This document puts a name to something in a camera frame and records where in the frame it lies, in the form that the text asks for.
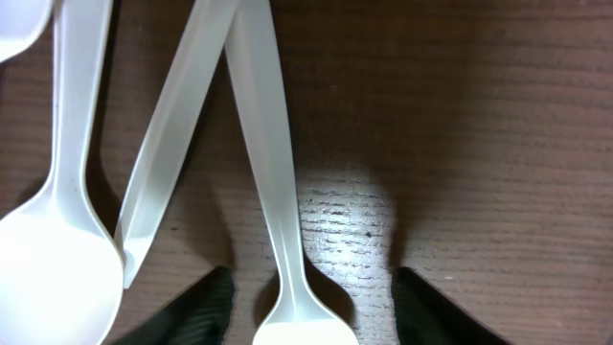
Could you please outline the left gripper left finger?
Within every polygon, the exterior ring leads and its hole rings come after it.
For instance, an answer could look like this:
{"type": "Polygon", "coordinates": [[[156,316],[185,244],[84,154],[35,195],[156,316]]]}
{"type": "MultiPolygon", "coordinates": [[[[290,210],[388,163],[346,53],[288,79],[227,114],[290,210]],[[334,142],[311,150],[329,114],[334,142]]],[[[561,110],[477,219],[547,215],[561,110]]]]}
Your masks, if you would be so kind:
{"type": "Polygon", "coordinates": [[[235,295],[231,269],[218,266],[113,345],[217,345],[235,295]]]}

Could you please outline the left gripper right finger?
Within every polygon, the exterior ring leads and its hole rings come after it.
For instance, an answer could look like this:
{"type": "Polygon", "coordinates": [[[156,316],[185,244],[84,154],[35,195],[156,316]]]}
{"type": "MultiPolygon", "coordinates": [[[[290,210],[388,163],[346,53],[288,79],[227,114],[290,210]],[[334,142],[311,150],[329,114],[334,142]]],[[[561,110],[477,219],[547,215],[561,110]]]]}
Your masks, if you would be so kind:
{"type": "Polygon", "coordinates": [[[400,345],[510,344],[409,267],[393,270],[391,292],[400,345]]]}

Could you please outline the white plastic spoon bowl down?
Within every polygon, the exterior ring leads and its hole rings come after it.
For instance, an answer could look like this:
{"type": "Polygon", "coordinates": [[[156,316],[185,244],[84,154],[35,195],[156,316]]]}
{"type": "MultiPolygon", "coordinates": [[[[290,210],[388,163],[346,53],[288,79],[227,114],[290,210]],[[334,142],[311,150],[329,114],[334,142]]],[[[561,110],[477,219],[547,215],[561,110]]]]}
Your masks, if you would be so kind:
{"type": "Polygon", "coordinates": [[[123,261],[85,180],[112,9],[111,0],[54,8],[51,166],[1,220],[4,344],[100,344],[122,301],[123,261]]]}

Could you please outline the white plastic spoon large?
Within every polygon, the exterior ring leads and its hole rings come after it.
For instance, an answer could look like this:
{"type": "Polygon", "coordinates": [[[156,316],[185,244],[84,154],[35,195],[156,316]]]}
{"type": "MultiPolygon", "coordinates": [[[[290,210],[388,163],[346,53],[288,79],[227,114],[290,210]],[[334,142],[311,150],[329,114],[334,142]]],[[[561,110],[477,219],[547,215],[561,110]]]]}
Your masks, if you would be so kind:
{"type": "Polygon", "coordinates": [[[202,105],[239,0],[197,0],[136,158],[115,243],[124,288],[135,280],[159,229],[181,172],[202,105]]]}

